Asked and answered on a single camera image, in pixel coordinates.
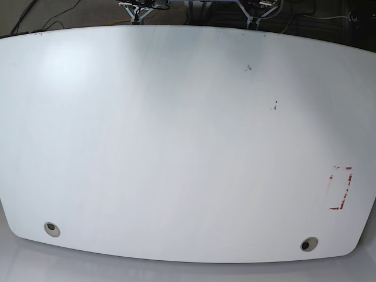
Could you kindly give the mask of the red tape rectangle marking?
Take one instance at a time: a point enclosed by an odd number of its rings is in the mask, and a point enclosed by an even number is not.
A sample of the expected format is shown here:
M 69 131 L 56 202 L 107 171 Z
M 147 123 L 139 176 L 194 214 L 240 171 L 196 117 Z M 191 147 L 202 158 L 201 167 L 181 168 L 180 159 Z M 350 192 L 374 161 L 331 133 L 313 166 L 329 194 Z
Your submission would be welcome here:
M 329 210 L 343 209 L 350 188 L 353 171 L 354 169 L 351 166 L 333 167 L 325 198 L 325 205 Z

